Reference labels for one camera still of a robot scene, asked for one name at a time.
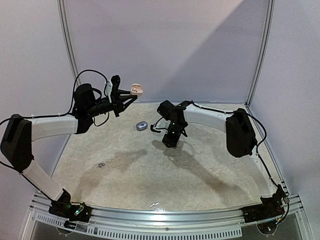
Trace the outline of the pink white earbud charging case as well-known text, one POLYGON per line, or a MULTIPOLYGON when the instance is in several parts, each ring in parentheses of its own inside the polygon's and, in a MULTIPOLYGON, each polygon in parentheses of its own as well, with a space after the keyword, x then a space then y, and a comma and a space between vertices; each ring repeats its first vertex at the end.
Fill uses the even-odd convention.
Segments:
POLYGON ((143 86, 138 83, 133 83, 130 87, 130 94, 138 98, 143 94, 143 86))

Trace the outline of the blue-grey earbud charging case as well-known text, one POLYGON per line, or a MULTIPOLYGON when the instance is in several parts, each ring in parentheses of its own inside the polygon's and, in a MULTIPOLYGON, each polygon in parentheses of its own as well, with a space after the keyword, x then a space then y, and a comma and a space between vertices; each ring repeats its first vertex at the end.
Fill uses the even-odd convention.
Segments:
POLYGON ((148 128, 148 123, 146 121, 141 121, 136 124, 137 131, 143 131, 148 128))

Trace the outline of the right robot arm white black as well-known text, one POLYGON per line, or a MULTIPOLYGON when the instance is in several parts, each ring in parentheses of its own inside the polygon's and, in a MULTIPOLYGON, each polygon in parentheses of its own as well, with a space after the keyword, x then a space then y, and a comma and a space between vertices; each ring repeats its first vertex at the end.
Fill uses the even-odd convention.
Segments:
POLYGON ((283 205, 289 199, 280 184, 276 184, 258 149, 260 142, 245 109, 225 111, 183 101, 174 105, 168 100, 162 102, 157 112, 167 121, 166 133, 162 139, 168 148, 176 147, 180 136, 186 135, 189 124, 199 124, 226 134, 226 149, 230 155, 241 160, 255 181, 261 204, 248 207, 249 212, 259 213, 262 218, 285 213, 283 205))

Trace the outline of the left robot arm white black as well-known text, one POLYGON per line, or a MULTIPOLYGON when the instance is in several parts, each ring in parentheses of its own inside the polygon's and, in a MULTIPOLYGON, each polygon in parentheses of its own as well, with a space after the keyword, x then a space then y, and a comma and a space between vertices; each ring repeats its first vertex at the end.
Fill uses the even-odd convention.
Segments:
POLYGON ((106 84, 106 94, 89 83, 78 86, 72 95, 70 113, 24 117, 14 114, 8 119, 0 151, 36 191, 50 201, 48 212, 70 221, 88 222, 92 208, 84 202, 73 202, 70 193, 56 183, 35 160, 33 144, 39 140, 58 136, 86 133, 94 118, 113 112, 116 117, 139 97, 134 89, 122 90, 118 84, 106 84))

